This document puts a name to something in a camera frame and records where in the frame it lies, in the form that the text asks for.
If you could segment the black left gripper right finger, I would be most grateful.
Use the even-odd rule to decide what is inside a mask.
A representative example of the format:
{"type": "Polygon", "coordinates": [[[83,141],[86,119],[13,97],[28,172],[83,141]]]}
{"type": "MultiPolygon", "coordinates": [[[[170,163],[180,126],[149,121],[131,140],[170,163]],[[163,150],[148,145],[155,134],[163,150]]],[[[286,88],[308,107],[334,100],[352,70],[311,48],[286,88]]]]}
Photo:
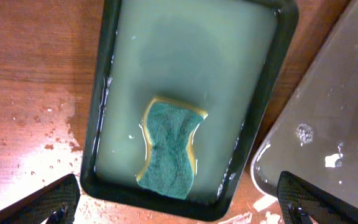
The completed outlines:
{"type": "Polygon", "coordinates": [[[358,208],[288,171],[280,174],[277,198],[286,224],[358,224],[358,208]]]}

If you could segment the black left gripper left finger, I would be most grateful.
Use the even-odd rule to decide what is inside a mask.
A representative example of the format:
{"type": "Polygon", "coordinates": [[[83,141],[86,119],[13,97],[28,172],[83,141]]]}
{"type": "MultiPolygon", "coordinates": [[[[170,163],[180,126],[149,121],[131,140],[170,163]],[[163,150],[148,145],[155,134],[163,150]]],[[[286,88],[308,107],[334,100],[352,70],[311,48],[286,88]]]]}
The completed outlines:
{"type": "Polygon", "coordinates": [[[74,174],[67,174],[0,210],[0,223],[73,223],[80,200],[74,174]]]}

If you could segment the green and yellow sponge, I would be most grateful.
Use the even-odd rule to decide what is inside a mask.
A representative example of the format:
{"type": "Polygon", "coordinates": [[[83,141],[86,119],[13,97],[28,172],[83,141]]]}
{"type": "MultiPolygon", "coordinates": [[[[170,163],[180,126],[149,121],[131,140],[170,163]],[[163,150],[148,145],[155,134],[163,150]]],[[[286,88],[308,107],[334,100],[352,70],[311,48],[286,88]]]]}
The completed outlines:
{"type": "Polygon", "coordinates": [[[196,175],[194,135],[207,117],[207,111],[187,103],[153,98],[140,126],[146,153],[137,184],[159,195],[186,199],[196,175]]]}

